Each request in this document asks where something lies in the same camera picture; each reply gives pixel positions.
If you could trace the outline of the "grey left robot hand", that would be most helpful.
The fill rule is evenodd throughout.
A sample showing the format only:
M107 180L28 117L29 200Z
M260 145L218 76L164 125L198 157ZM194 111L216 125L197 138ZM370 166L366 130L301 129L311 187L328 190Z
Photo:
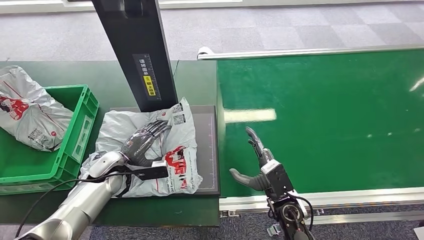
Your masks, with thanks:
M120 153L127 158L130 165L138 167L151 167L153 162L157 162L161 157L157 156L148 159L145 154L153 145L154 141L171 126L165 120L150 122L135 131L122 145Z

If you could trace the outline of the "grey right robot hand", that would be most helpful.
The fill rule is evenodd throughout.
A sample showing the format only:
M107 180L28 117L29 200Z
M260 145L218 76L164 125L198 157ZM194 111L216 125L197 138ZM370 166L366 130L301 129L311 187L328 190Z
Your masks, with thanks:
M248 139L248 143L254 149L254 152L259 162L259 167L262 168L269 161L273 160L274 156L268 148L264 147L261 139L258 137L256 132L251 127L246 126L245 131L247 135L250 137L250 139ZM267 189L271 187L271 184L269 183L267 177L262 172L258 173L256 176L247 176L247 175L241 174L235 168L230 168L229 172L236 182L238 182L241 185L252 188L256 191L266 191Z

